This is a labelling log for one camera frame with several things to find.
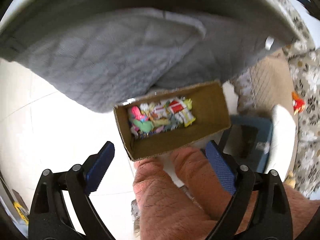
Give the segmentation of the brown cardboard trash box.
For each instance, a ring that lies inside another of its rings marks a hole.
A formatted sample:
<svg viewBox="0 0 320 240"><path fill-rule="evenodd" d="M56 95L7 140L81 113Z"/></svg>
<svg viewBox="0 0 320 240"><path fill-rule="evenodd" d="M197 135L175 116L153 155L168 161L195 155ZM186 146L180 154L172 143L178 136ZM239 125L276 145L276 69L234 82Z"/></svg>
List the brown cardboard trash box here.
<svg viewBox="0 0 320 240"><path fill-rule="evenodd" d="M133 99L113 111L132 161L196 143L231 125L223 89L217 81Z"/></svg>

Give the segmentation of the red yellow toy on sofa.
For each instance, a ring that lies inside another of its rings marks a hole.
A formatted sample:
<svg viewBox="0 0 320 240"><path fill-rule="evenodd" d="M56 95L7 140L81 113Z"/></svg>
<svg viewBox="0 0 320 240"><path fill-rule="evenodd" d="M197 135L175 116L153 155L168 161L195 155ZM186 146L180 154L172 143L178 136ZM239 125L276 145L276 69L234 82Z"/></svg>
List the red yellow toy on sofa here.
<svg viewBox="0 0 320 240"><path fill-rule="evenodd" d="M305 109L305 101L296 92L292 92L291 94L294 115L302 113Z"/></svg>

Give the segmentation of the grey quilted blanket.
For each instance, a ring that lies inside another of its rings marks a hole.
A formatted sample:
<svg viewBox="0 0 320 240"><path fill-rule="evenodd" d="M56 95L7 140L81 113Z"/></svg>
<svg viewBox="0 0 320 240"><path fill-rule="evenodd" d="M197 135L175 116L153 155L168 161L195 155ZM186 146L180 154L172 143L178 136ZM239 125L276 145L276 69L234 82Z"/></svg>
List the grey quilted blanket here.
<svg viewBox="0 0 320 240"><path fill-rule="evenodd" d="M273 10L244 18L183 7L39 12L1 22L1 57L104 113L154 88L226 81L296 39Z"/></svg>

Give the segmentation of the blue plastic bin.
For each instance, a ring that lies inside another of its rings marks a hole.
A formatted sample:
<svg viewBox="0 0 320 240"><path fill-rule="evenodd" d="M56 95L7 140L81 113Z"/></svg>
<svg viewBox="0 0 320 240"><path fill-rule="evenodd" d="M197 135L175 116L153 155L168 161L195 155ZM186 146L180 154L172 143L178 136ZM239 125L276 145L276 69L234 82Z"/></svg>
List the blue plastic bin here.
<svg viewBox="0 0 320 240"><path fill-rule="evenodd" d="M224 130L219 149L232 155L239 165L263 173L271 147L272 121L249 115L231 115L230 120L231 126Z"/></svg>

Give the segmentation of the yellow toy truck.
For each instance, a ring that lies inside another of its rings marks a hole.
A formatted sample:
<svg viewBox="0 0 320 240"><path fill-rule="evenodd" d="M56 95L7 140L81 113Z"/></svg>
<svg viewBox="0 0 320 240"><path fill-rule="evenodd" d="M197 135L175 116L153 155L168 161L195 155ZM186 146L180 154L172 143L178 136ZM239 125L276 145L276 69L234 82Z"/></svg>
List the yellow toy truck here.
<svg viewBox="0 0 320 240"><path fill-rule="evenodd" d="M25 222L25 224L29 225L29 218L27 211L23 208L23 206L19 202L13 202L13 205L18 212L20 218Z"/></svg>

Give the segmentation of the person leg pink trousers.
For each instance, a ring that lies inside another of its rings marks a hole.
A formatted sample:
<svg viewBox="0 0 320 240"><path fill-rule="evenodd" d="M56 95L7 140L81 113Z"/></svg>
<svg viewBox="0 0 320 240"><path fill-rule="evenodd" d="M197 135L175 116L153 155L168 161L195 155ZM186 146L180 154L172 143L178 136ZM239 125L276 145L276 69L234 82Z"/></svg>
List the person leg pink trousers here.
<svg viewBox="0 0 320 240"><path fill-rule="evenodd" d="M171 161L178 178L189 189L179 189L157 158L135 162L133 190L140 209L141 239L208 239L231 194L220 184L205 151L194 147L175 150ZM319 239L319 201L305 198L283 184L289 202L292 239ZM246 230L257 192L253 192L237 230Z"/></svg>

